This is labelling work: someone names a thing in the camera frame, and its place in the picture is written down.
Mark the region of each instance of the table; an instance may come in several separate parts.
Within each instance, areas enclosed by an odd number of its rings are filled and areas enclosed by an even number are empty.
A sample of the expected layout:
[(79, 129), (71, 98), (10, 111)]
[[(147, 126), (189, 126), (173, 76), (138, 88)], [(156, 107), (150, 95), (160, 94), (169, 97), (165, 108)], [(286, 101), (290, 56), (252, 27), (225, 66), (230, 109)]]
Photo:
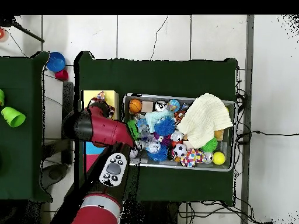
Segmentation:
[[(237, 61), (129, 61), (93, 59), (80, 52), (75, 59), (75, 98), (80, 107), (81, 90), (114, 90), (120, 96), (120, 108), (126, 93), (199, 97), (209, 92), (221, 100), (236, 101)], [(82, 176), (83, 161), (79, 156)], [(233, 172), (176, 170), (130, 166), (125, 196), (137, 190), (139, 201), (224, 201), (233, 204)]]

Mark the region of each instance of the blue bowl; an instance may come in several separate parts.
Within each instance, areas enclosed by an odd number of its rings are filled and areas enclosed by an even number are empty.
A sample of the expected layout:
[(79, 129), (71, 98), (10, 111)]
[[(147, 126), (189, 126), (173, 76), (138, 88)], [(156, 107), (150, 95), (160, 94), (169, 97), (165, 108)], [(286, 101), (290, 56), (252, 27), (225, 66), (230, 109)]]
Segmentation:
[(51, 52), (47, 68), (53, 72), (62, 71), (65, 67), (65, 58), (59, 52)]

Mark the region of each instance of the green cup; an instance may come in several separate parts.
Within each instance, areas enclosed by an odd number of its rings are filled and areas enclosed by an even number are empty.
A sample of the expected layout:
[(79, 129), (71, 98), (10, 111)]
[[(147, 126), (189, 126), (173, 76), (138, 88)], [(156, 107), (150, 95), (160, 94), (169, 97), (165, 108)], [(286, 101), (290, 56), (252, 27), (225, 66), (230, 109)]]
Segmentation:
[(19, 111), (11, 107), (5, 107), (1, 111), (1, 114), (10, 127), (18, 127), (19, 125), (24, 123), (26, 118), (23, 113), (20, 113)]
[(4, 92), (0, 89), (0, 106), (4, 106)]

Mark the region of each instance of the blue toy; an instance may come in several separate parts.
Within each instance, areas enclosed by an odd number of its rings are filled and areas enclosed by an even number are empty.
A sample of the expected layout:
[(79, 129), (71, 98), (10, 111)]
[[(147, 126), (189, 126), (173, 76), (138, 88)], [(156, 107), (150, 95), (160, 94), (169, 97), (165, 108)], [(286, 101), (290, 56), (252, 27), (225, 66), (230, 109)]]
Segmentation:
[(47, 68), (53, 72), (62, 71), (65, 67), (65, 58), (59, 52), (51, 52)]
[(147, 152), (147, 155), (150, 159), (156, 162), (163, 162), (164, 160), (167, 160), (167, 153), (168, 153), (167, 146), (162, 144), (158, 153)]
[(180, 103), (177, 100), (170, 100), (167, 103), (167, 108), (169, 111), (176, 113), (180, 109)]
[(161, 118), (155, 124), (155, 132), (159, 136), (168, 136), (175, 132), (175, 120), (169, 116)]

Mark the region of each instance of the green toy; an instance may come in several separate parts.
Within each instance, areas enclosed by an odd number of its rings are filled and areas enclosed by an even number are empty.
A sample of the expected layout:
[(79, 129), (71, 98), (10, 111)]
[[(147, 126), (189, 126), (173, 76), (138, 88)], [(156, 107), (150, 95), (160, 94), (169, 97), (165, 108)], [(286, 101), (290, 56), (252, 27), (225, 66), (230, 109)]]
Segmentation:
[(202, 146), (200, 149), (205, 152), (211, 152), (213, 153), (215, 149), (217, 149), (218, 141), (217, 138), (214, 137), (211, 140), (209, 140), (204, 146)]
[(11, 107), (5, 107), (1, 111), (2, 116), (6, 120), (6, 122), (9, 124), (10, 127), (18, 127), (21, 124), (24, 123), (26, 116), (19, 111), (11, 108)]
[(0, 106), (4, 106), (4, 92), (0, 89)]
[(139, 138), (139, 132), (138, 129), (136, 127), (136, 120), (130, 120), (127, 122), (128, 128), (131, 132), (132, 137), (134, 138), (134, 140), (138, 140)]

